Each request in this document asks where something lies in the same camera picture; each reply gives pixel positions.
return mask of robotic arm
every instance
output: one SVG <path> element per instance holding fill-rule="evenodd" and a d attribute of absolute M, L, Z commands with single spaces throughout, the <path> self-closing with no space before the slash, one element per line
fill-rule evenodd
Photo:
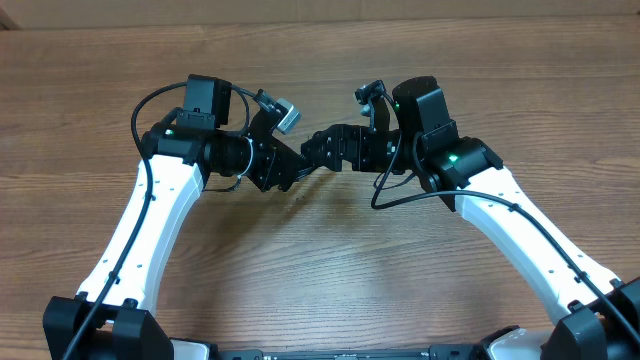
<path fill-rule="evenodd" d="M 227 124 L 232 90 L 249 95 L 260 106 L 251 124 L 240 132 L 219 129 Z M 172 110 L 142 138 L 141 153 L 150 159 L 153 191 L 113 286 L 98 302 L 144 208 L 149 179 L 144 161 L 125 213 L 97 266 L 74 299 L 53 297 L 45 311 L 43 325 L 52 358 L 62 358 L 74 337 L 78 340 L 77 347 L 68 351 L 71 359 L 356 357 L 344 352 L 220 352 L 215 345 L 169 339 L 153 318 L 162 274 L 180 226 L 212 172 L 237 176 L 238 183 L 246 176 L 261 191 L 274 186 L 287 191 L 318 167 L 341 171 L 342 162 L 348 161 L 354 171 L 385 173 L 372 200 L 374 208 L 440 196 L 496 244 L 556 325 L 552 334 L 510 327 L 478 344 L 372 352 L 367 357 L 637 359 L 634 334 L 637 337 L 640 282 L 623 284 L 580 251 L 526 197 L 489 147 L 478 139 L 460 138 L 435 78 L 407 80 L 392 95 L 380 80 L 358 89 L 355 97 L 362 105 L 361 114 L 370 118 L 369 126 L 333 125 L 302 144 L 298 155 L 273 137 L 275 129 L 286 134 L 300 118 L 291 103 L 275 101 L 263 90 L 253 94 L 224 80 L 191 75 L 184 106 Z M 389 130 L 385 101 L 398 119 L 397 130 Z M 425 193 L 376 204 L 389 174 L 405 171 L 418 177 Z M 113 331 L 98 330 L 107 321 L 113 322 Z M 83 322 L 90 325 L 86 333 L 79 331 Z"/>

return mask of white plastic casing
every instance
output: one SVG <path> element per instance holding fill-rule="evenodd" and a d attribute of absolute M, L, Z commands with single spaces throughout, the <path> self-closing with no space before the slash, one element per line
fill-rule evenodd
<path fill-rule="evenodd" d="M 618 277 L 580 251 L 553 225 L 527 198 L 507 168 L 490 168 L 471 177 L 469 182 L 464 190 L 500 196 L 519 204 L 549 231 L 600 291 L 604 294 L 613 291 L 610 281 Z M 574 300 L 585 305 L 596 300 L 596 295 L 583 282 L 576 281 L 576 274 L 540 231 L 520 214 L 478 197 L 456 196 L 455 203 L 462 217 L 491 239 L 520 272 L 542 301 L 554 325 L 570 314 L 567 306 Z"/>
<path fill-rule="evenodd" d="M 138 309 L 155 315 L 160 280 L 173 249 L 182 222 L 203 188 L 197 165 L 182 163 L 181 158 L 155 155 L 151 160 L 153 195 L 138 237 L 127 256 L 104 303 L 121 306 L 125 299 L 138 301 Z M 78 293 L 87 292 L 93 302 L 102 290 L 109 272 L 120 256 L 138 220 L 147 190 L 144 164 L 138 165 L 138 179 L 120 223 L 98 265 L 82 282 Z"/>

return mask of wooden table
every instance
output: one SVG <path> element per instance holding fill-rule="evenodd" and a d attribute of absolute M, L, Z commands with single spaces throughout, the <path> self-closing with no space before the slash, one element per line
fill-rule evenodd
<path fill-rule="evenodd" d="M 588 254 L 624 280 L 640 275 L 638 17 L 2 32 L 0 54 L 2 358 L 48 357 L 47 302 L 73 296 L 128 202 L 138 162 L 130 113 L 189 73 L 295 103 L 303 118 L 283 139 L 296 149 L 331 124 L 367 122 L 351 98 L 359 85 L 433 74 L 461 134 L 500 154 Z M 182 96 L 150 103 L 141 131 Z M 243 108 L 232 106 L 238 127 Z M 373 211 L 374 177 L 320 170 L 287 193 L 248 182 L 204 193 L 169 260 L 160 324 L 223 349 L 267 350 L 549 328 L 483 234 L 439 200 Z"/>

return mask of wooden tabletop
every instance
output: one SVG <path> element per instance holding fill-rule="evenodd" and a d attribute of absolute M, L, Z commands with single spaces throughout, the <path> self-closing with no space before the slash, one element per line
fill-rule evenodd
<path fill-rule="evenodd" d="M 434 75 L 565 234 L 640 275 L 636 16 L 0 33 L 0 357 L 48 358 L 42 313 L 89 274 L 128 202 L 135 104 L 188 74 L 266 89 L 303 117 L 293 147 L 366 124 L 353 91 Z M 148 129 L 182 104 L 163 95 Z M 243 108 L 234 99 L 231 126 Z M 527 284 L 440 200 L 369 207 L 375 174 L 319 170 L 289 192 L 204 193 L 167 265 L 157 319 L 223 349 L 422 347 L 549 328 Z M 209 187 L 229 185 L 213 177 Z M 417 183 L 384 195 L 419 191 Z"/>

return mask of wall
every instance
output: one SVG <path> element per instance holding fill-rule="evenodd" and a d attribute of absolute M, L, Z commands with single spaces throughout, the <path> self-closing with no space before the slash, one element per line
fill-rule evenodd
<path fill-rule="evenodd" d="M 0 0 L 9 28 L 635 14 L 640 0 Z"/>

